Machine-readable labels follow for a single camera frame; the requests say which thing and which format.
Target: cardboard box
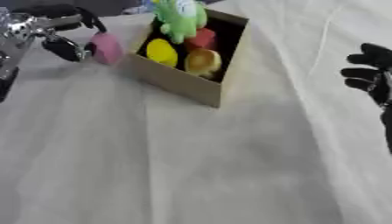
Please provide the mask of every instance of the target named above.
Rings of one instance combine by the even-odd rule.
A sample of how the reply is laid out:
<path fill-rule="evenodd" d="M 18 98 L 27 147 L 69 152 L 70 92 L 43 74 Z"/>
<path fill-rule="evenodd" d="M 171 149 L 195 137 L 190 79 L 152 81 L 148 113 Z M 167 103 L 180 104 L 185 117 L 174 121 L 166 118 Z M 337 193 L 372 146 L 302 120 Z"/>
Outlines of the cardboard box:
<path fill-rule="evenodd" d="M 249 20 L 215 10 L 206 11 L 209 17 L 206 27 L 216 32 L 216 51 L 222 57 L 222 69 L 215 80 L 206 80 L 181 71 L 186 57 L 185 46 L 181 49 L 182 46 L 176 45 L 180 59 L 176 68 L 161 65 L 145 57 L 145 48 L 151 40 L 167 39 L 160 33 L 158 27 L 161 24 L 157 20 L 151 24 L 141 41 L 133 45 L 129 56 L 130 63 L 140 79 L 175 94 L 218 108 L 230 85 L 231 76 L 235 74 L 235 71 L 232 71 L 231 62 L 239 54 L 238 50 L 241 48 L 243 34 Z"/>

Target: beige round object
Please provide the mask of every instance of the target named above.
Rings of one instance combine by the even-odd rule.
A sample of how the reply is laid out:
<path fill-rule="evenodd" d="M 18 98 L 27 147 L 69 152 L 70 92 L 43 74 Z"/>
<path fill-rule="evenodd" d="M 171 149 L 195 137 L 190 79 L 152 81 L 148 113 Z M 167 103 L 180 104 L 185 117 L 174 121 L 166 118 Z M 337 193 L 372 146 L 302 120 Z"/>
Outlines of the beige round object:
<path fill-rule="evenodd" d="M 221 56 L 217 52 L 207 49 L 197 49 L 186 57 L 185 71 L 195 76 L 212 79 L 214 73 L 221 69 L 221 64 Z"/>

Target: yellow block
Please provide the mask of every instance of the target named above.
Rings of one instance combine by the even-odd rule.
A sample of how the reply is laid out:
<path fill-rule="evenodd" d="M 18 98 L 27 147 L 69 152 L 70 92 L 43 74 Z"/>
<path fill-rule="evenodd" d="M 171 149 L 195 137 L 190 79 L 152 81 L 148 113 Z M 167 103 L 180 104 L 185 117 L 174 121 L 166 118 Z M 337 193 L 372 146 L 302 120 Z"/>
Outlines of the yellow block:
<path fill-rule="evenodd" d="M 147 45 L 147 58 L 168 67 L 175 67 L 179 61 L 176 50 L 161 38 L 156 38 Z"/>

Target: red cube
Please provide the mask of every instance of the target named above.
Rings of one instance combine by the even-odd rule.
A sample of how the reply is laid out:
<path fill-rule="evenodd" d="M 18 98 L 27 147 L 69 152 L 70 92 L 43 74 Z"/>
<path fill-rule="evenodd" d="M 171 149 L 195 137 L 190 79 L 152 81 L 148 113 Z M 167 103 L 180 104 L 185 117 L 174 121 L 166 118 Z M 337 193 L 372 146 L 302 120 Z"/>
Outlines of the red cube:
<path fill-rule="evenodd" d="M 214 50 L 215 48 L 215 32 L 207 28 L 199 29 L 195 38 L 185 40 L 185 47 L 188 52 L 198 48 Z"/>

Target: stuffed toy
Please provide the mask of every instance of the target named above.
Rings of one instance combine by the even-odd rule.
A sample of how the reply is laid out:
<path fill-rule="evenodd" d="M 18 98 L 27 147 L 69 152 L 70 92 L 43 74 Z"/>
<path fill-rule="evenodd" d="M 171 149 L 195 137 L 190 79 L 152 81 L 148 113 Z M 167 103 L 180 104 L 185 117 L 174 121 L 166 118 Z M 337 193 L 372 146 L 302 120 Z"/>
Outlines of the stuffed toy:
<path fill-rule="evenodd" d="M 207 24 L 204 6 L 194 0 L 154 0 L 154 12 L 163 23 L 160 30 L 171 37 L 174 44 L 196 37 L 197 29 Z"/>

